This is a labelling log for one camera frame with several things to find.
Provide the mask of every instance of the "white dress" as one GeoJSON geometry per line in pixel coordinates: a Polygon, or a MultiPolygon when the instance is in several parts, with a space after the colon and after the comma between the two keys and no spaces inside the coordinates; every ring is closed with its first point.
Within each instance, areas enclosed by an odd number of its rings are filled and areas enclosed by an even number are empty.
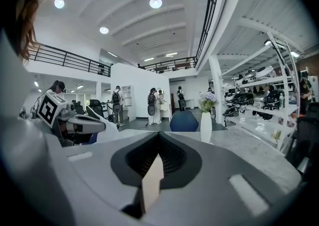
{"type": "Polygon", "coordinates": [[[151,124],[159,124],[160,120],[160,97],[157,92],[154,93],[155,96],[155,114],[153,116],[149,115],[149,125],[151,124]]]}

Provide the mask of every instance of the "gray floor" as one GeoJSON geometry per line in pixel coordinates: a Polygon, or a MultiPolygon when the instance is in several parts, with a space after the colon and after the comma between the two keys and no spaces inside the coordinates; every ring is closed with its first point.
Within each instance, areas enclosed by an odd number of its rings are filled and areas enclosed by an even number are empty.
{"type": "MultiPolygon", "coordinates": [[[[200,131],[200,119],[201,119],[201,111],[199,109],[190,110],[195,118],[199,122],[199,126],[197,128],[197,132],[200,131]]],[[[123,131],[125,129],[137,129],[137,130],[151,130],[151,131],[171,131],[169,127],[169,120],[162,120],[160,124],[152,124],[147,125],[149,120],[147,119],[136,119],[134,121],[129,122],[128,120],[124,121],[124,126],[119,128],[119,131],[123,131]]],[[[219,130],[227,130],[223,125],[218,124],[212,118],[212,131],[219,130]]]]}

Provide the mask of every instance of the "white vase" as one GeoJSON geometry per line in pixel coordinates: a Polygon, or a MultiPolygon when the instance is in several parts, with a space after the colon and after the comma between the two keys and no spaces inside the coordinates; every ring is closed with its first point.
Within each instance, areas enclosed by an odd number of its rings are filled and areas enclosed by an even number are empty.
{"type": "Polygon", "coordinates": [[[201,121],[200,121],[200,138],[201,141],[204,143],[210,142],[212,131],[211,125],[211,117],[209,112],[203,112],[201,114],[201,121]]]}

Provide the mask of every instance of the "marble surface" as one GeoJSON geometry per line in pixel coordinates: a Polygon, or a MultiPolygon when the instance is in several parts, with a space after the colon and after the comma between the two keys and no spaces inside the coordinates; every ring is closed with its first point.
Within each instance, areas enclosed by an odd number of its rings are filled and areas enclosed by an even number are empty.
{"type": "MultiPolygon", "coordinates": [[[[145,132],[148,131],[127,129],[120,133],[122,138],[127,138],[145,132]]],[[[182,135],[200,141],[200,132],[166,133],[172,137],[182,135]]],[[[210,143],[226,148],[240,156],[270,177],[285,193],[293,190],[301,180],[298,171],[284,158],[282,153],[240,129],[214,131],[210,143]]]]}

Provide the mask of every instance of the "black railing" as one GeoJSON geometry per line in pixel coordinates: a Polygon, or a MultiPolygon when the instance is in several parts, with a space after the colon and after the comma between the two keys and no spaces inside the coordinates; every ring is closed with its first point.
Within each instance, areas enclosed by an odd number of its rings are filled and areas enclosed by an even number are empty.
{"type": "Polygon", "coordinates": [[[203,51],[204,44],[207,39],[208,31],[210,29],[210,25],[214,16],[215,12],[215,6],[216,6],[217,0],[207,0],[207,8],[206,8],[206,15],[205,15],[205,20],[204,20],[204,25],[203,25],[203,30],[201,33],[197,53],[196,53],[196,63],[199,60],[199,57],[203,51]]]}
{"type": "Polygon", "coordinates": [[[145,67],[145,70],[148,70],[151,72],[164,73],[164,72],[178,71],[180,69],[191,69],[191,68],[195,68],[195,66],[196,66],[195,57],[186,57],[181,59],[173,59],[166,62],[149,64],[144,67],[145,67]]]}
{"type": "Polygon", "coordinates": [[[86,72],[111,77],[111,65],[79,56],[77,54],[40,44],[36,49],[29,49],[30,60],[66,66],[86,72]]]}

